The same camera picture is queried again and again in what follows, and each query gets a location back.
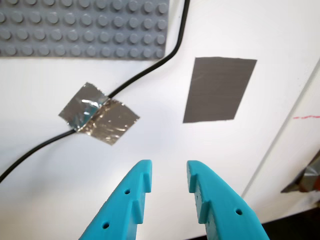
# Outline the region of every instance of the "white panel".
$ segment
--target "white panel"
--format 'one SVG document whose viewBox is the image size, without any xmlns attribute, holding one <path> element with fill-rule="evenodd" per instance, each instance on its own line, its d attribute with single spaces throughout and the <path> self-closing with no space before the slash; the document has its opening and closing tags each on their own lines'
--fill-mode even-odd
<svg viewBox="0 0 320 240">
<path fill-rule="evenodd" d="M 315 191 L 281 193 L 320 149 L 319 91 L 320 62 L 244 195 L 262 222 L 314 208 L 320 200 L 320 192 Z"/>
<path fill-rule="evenodd" d="M 172 0 L 168 51 L 183 1 Z M 152 193 L 137 239 L 205 234 L 188 193 L 186 162 L 199 160 L 243 192 L 320 55 L 320 2 L 192 0 L 181 49 L 121 92 L 141 119 L 114 145 L 72 135 L 29 157 L 0 185 L 1 239 L 77 239 L 139 160 L 153 161 Z M 195 57 L 257 59 L 234 120 L 182 124 Z M 150 62 L 0 60 L 0 170 L 68 130 L 60 110 L 85 83 L 109 93 Z"/>
</svg>

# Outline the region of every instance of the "red line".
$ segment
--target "red line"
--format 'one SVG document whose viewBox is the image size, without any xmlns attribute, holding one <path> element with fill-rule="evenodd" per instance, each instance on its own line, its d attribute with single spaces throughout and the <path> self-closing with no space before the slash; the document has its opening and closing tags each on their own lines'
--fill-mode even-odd
<svg viewBox="0 0 320 240">
<path fill-rule="evenodd" d="M 308 118 L 320 119 L 320 116 L 314 116 L 314 115 L 309 115 L 309 116 L 295 116 L 293 119 L 308 119 Z"/>
</svg>

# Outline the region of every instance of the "gray tape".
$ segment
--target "gray tape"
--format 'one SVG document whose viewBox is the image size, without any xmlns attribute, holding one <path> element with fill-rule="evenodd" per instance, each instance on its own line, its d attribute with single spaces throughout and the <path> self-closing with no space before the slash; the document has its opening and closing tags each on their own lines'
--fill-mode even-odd
<svg viewBox="0 0 320 240">
<path fill-rule="evenodd" d="M 88 82 L 74 95 L 59 116 L 77 132 L 110 145 L 139 119 L 122 102 L 108 98 Z"/>
<path fill-rule="evenodd" d="M 256 62 L 240 58 L 196 58 L 183 122 L 234 119 Z"/>
</svg>

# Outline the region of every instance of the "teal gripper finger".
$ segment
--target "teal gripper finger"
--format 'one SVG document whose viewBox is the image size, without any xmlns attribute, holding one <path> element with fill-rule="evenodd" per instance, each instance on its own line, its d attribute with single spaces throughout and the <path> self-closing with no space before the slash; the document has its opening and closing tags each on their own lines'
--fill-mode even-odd
<svg viewBox="0 0 320 240">
<path fill-rule="evenodd" d="M 152 162 L 139 161 L 123 178 L 80 240 L 135 240 L 144 221 L 146 193 L 151 192 Z"/>
<path fill-rule="evenodd" d="M 208 166 L 188 161 L 187 180 L 208 240 L 269 240 L 255 212 Z"/>
</svg>

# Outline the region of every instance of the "silver tape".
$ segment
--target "silver tape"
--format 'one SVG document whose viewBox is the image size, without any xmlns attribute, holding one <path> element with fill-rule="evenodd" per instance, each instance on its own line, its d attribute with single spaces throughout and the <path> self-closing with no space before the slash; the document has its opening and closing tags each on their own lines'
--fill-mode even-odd
<svg viewBox="0 0 320 240">
<path fill-rule="evenodd" d="M 113 145 L 138 119 L 123 103 L 108 99 L 79 132 Z"/>
<path fill-rule="evenodd" d="M 122 102 L 108 98 L 91 83 L 86 83 L 60 112 L 68 125 L 113 145 L 139 116 Z"/>
</svg>

